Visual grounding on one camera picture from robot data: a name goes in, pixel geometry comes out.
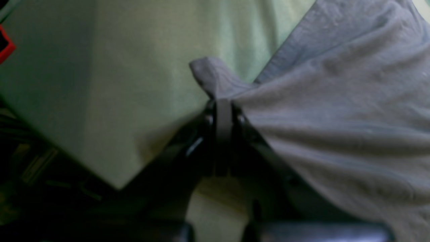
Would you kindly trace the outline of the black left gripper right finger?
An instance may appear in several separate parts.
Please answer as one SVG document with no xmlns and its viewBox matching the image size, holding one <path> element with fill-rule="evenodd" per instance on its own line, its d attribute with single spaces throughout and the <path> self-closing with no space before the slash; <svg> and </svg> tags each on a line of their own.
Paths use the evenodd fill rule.
<svg viewBox="0 0 430 242">
<path fill-rule="evenodd" d="M 392 242 L 391 229 L 338 208 L 284 163 L 232 104 L 233 172 L 245 189 L 243 242 Z"/>
</svg>

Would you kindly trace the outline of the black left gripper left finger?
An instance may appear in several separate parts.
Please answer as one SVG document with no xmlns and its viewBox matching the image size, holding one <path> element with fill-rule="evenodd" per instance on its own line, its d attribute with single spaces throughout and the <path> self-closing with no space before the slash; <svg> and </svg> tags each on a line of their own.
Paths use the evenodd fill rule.
<svg viewBox="0 0 430 242">
<path fill-rule="evenodd" d="M 49 242 L 194 242 L 186 221 L 192 192 L 211 170 L 201 158 L 211 147 L 215 101 L 186 123 L 159 155 L 123 190 L 100 205 L 101 212 L 75 215 L 52 225 Z"/>
</svg>

